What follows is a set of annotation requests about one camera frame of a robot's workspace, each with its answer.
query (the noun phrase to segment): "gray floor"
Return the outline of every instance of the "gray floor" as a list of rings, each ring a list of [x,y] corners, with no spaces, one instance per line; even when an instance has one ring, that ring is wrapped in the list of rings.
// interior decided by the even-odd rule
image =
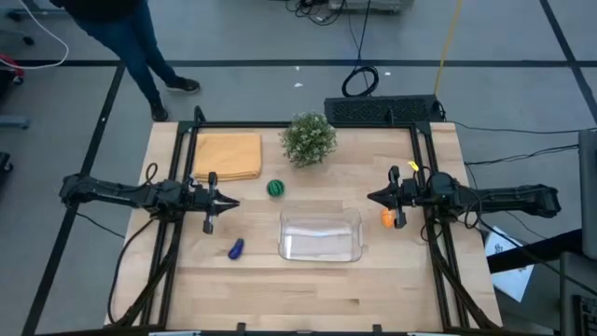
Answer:
[[[591,39],[597,10],[591,0],[550,1],[579,60],[597,59]],[[265,0],[151,0],[160,45],[169,60],[352,59],[354,43],[346,17],[327,28],[295,19],[284,4]],[[398,16],[370,18],[364,58],[437,60],[455,1],[417,0]],[[0,7],[10,7],[9,1]],[[354,15],[360,30],[362,16]],[[43,20],[71,47],[71,60],[114,60],[65,17]],[[58,59],[61,47],[31,21],[19,28],[35,47],[3,38],[0,51],[18,59]],[[452,60],[564,60],[536,0],[465,1],[449,58]],[[182,67],[181,76],[203,85],[197,96],[164,93],[174,119],[190,119],[201,105],[209,120],[287,120],[323,111],[327,97],[341,96],[349,67]],[[62,177],[77,172],[114,75],[114,67],[61,67],[30,71],[26,83],[2,103],[2,112],[33,120],[28,131],[0,131],[0,150],[13,154],[16,169],[0,199],[0,326],[4,335],[21,332],[64,209],[57,193]],[[427,94],[434,67],[379,67],[376,95]],[[583,69],[597,89],[597,69]],[[352,91],[362,89],[356,80]],[[447,68],[439,99],[448,118],[469,125],[560,130],[593,127],[595,120],[568,68]],[[122,79],[92,174],[136,183],[151,120],[128,74]],[[481,161],[544,147],[573,144],[571,135],[481,133],[459,129],[467,161]],[[560,191],[562,213],[545,220],[521,215],[544,236],[578,228],[579,191],[574,151],[516,163],[476,167],[481,188],[543,183]],[[126,229],[129,210],[88,204],[81,212],[115,231]],[[526,242],[539,238],[511,217],[488,222]],[[98,328],[103,324],[109,282],[122,242],[77,220],[38,332]]]

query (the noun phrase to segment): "black cable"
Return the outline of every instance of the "black cable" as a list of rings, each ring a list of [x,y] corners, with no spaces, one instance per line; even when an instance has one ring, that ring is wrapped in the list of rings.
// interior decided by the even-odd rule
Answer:
[[[149,163],[149,165],[146,168],[146,181],[144,183],[140,184],[139,186],[133,187],[133,188],[123,188],[120,184],[118,184],[118,188],[111,188],[106,185],[102,185],[102,187],[107,188],[107,189],[112,189],[119,193],[139,191],[146,186],[152,186],[153,185],[152,180],[154,177],[156,177],[157,173],[158,173],[158,164],[155,162],[151,162],[151,163]]]
[[[427,182],[426,182],[426,183],[429,183],[429,178],[431,178],[431,174],[432,174],[431,168],[429,168],[427,166],[423,166],[423,169],[426,169],[429,172],[429,177],[427,177]],[[419,173],[419,172],[417,172],[417,171],[412,172],[412,179],[413,180],[417,179],[417,173]]]
[[[468,169],[470,176],[473,178],[473,185],[475,186],[475,189],[478,189],[479,187],[477,186],[477,179],[475,178],[475,175],[473,174],[473,170],[466,163],[465,163],[465,167],[466,167],[466,169]]]
[[[578,144],[568,145],[568,146],[560,146],[560,147],[550,147],[550,148],[537,150],[536,152],[531,153],[531,154],[518,154],[518,155],[513,155],[513,156],[501,158],[501,159],[489,160],[489,161],[476,161],[476,162],[466,161],[465,165],[483,165],[483,164],[494,164],[494,163],[499,163],[499,162],[520,161],[520,160],[531,159],[533,157],[537,157],[540,155],[555,154],[555,153],[560,153],[560,152],[563,152],[566,150],[571,150],[571,149],[576,149],[576,148],[578,148]]]
[[[365,22],[363,23],[363,32],[361,33],[361,42],[358,46],[358,54],[356,57],[356,62],[354,64],[354,69],[353,71],[350,73],[350,75],[348,75],[348,77],[346,79],[344,79],[344,82],[342,83],[342,95],[344,97],[366,97],[366,96],[370,96],[376,89],[377,86],[380,84],[380,75],[377,71],[377,69],[373,66],[361,66],[362,63],[362,58],[361,58],[361,51],[363,49],[363,42],[365,41],[365,32],[367,31],[367,23],[368,23],[368,18],[369,18],[369,12],[371,10],[371,0],[368,0],[367,2],[367,12],[365,13]],[[351,30],[351,34],[353,34],[353,29],[352,29],[352,23],[350,22],[350,15],[349,15],[349,28]],[[370,73],[373,75],[373,82],[371,83],[371,85],[369,86],[367,83],[367,76],[365,75],[365,73]],[[354,76],[358,75],[358,74],[363,74],[363,76],[365,76],[365,81],[368,85],[368,87],[358,93],[358,94],[350,94],[347,91],[347,86],[348,83],[353,79]]]
[[[346,16],[348,17],[348,30],[351,32],[351,37],[353,38],[354,47],[356,48],[356,50],[359,50],[358,41],[356,40],[356,35],[354,34],[354,30],[353,30],[353,21],[351,19],[351,13],[350,13],[350,9],[348,8],[348,3],[346,4],[346,9],[349,10],[346,12]],[[363,79],[365,80],[365,85],[367,87],[369,87],[369,81],[367,80],[367,75],[365,75],[365,72],[363,72],[362,74],[363,74]]]
[[[504,234],[496,231],[494,228],[492,228],[490,225],[488,225],[487,223],[485,223],[483,220],[480,222],[481,225],[483,225],[484,227],[486,227],[487,229],[489,229],[491,232],[499,235],[500,237],[506,239],[508,242],[510,242],[511,244],[513,244],[514,246],[519,246],[518,244],[516,244],[514,241],[512,241],[510,238],[508,238],[507,236],[505,236]],[[534,255],[533,253],[527,251],[524,248],[521,248],[521,252],[526,255],[528,258],[534,260],[536,263],[540,263],[542,265],[544,265],[545,267],[549,268],[550,270],[552,270],[554,273],[556,273],[559,276],[563,276],[566,280],[570,281],[571,283],[583,288],[584,290],[588,291],[590,294],[597,296],[597,291],[591,289],[590,287],[586,286],[585,284],[579,282],[578,280],[566,275],[566,274],[562,274],[560,273],[560,271],[558,271],[555,267],[549,265],[546,261],[540,259],[539,257],[537,257],[536,255]]]
[[[83,217],[83,218],[87,219],[91,224],[95,225],[96,227],[98,227],[98,228],[100,228],[100,229],[102,229],[104,231],[108,231],[108,232],[114,234],[115,236],[124,239],[124,236],[122,234],[120,234],[120,233],[118,233],[116,231],[112,231],[112,230],[108,229],[107,227],[105,227],[105,226],[101,225],[100,223],[96,222],[95,220],[91,219],[89,216],[83,215],[83,214],[78,213],[78,212],[75,213],[75,215],[77,215],[79,217]]]
[[[455,123],[456,125],[462,126],[468,130],[472,131],[488,131],[488,132],[512,132],[512,133],[528,133],[528,134],[567,134],[567,133],[578,133],[580,131],[594,131],[597,130],[597,127],[589,128],[589,129],[581,129],[581,130],[567,130],[567,131],[528,131],[528,130],[516,130],[516,129],[495,129],[495,128],[487,128],[487,127],[472,127],[468,125],[464,125],[462,122],[448,120],[448,122]]]
[[[444,233],[444,228],[441,225],[439,225],[439,232],[436,233],[436,225],[437,224],[440,224],[440,223],[433,222],[432,223],[432,228],[431,228],[431,231],[435,234],[435,236],[434,236],[435,240],[437,240],[437,238],[441,237],[441,235]],[[423,235],[423,232],[424,232],[425,228],[427,227],[427,225],[428,224],[423,224],[422,225],[421,231],[419,232],[419,235],[421,236],[421,239],[424,242],[429,243],[430,242],[429,237],[425,238],[425,236]]]
[[[314,19],[313,16],[317,15],[321,11],[321,7],[326,4],[326,0],[298,0],[295,3],[294,9],[292,9],[289,4],[290,0],[286,0],[286,10],[294,13],[297,18],[308,18],[314,24],[320,27],[326,27],[336,22],[336,20],[340,17],[340,14],[346,6],[346,0],[342,1],[340,8],[337,11],[327,15],[323,19]]]
[[[112,315],[112,297],[114,296],[114,289],[116,288],[116,282],[118,280],[118,273],[120,271],[120,263],[122,262],[122,257],[124,257],[124,253],[127,251],[127,249],[129,248],[129,245],[132,243],[132,241],[137,238],[137,236],[139,236],[139,234],[141,234],[141,232],[143,232],[145,229],[147,229],[147,227],[149,227],[149,225],[151,223],[154,222],[154,218],[149,219],[149,221],[141,227],[141,229],[139,229],[137,232],[135,232],[132,236],[131,239],[129,239],[127,241],[127,243],[124,245],[124,247],[122,247],[122,250],[120,251],[120,254],[118,255],[118,259],[116,262],[116,271],[114,272],[114,277],[112,278],[112,286],[110,287],[110,294],[108,296],[108,318],[110,319],[111,323],[116,323],[116,320],[114,319],[114,316]]]
[[[516,219],[516,220],[517,220],[517,221],[518,221],[518,222],[519,222],[519,223],[522,225],[522,227],[523,227],[524,229],[526,229],[528,232],[530,232],[530,233],[534,234],[535,236],[537,236],[537,237],[539,237],[539,238],[542,238],[542,239],[548,239],[548,237],[546,237],[546,236],[544,236],[544,235],[542,235],[542,234],[539,234],[539,233],[537,233],[536,231],[533,231],[533,230],[531,230],[531,228],[529,228],[528,226],[526,226],[526,224],[524,224],[524,222],[522,221],[522,219],[518,218],[518,216],[516,216],[516,215],[512,214],[512,213],[511,213],[511,212],[509,212],[509,211],[506,211],[506,213],[507,213],[508,215],[510,215],[511,217],[513,217],[514,219]]]
[[[461,186],[461,187],[464,188],[464,189],[466,189],[466,190],[468,190],[468,192],[470,192],[473,196],[475,196],[477,198],[477,201],[475,203],[471,203],[471,204],[469,204],[466,207],[465,221],[464,221],[465,227],[467,229],[469,229],[469,230],[470,229],[475,229],[477,227],[477,225],[479,224],[480,214],[483,213],[483,198],[486,198],[486,197],[488,197],[490,195],[488,194],[488,195],[485,195],[483,197],[479,197],[478,194],[473,189],[471,189],[469,187],[465,187],[465,186]],[[475,219],[475,221],[473,222],[473,224],[468,224],[468,215],[470,214],[470,211],[471,211],[471,209],[473,208],[473,206],[475,204],[479,205],[479,211],[477,212],[477,218]]]

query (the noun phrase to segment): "green ball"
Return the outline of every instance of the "green ball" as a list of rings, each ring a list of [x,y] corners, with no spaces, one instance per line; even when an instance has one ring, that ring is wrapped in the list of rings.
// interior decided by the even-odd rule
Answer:
[[[268,183],[268,193],[271,197],[280,197],[284,194],[284,183],[280,180],[272,180]]]

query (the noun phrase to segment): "blue jeans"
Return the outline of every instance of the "blue jeans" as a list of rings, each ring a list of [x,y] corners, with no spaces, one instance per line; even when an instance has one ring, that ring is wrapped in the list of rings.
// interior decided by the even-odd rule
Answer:
[[[177,76],[166,63],[153,30],[147,1],[141,1],[131,16],[113,22],[76,20],[88,35],[108,47],[125,63],[131,77],[149,103],[160,103],[160,92],[149,72],[149,67],[166,84],[174,84]]]

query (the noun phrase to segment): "sneaker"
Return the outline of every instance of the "sneaker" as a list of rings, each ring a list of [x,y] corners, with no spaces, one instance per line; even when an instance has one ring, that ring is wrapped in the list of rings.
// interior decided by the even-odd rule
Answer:
[[[162,122],[168,120],[170,117],[168,111],[164,108],[162,103],[154,103],[151,105],[151,118],[156,122]]]
[[[197,80],[179,77],[174,84],[166,84],[169,91],[183,91],[187,93],[195,93],[201,85]]]

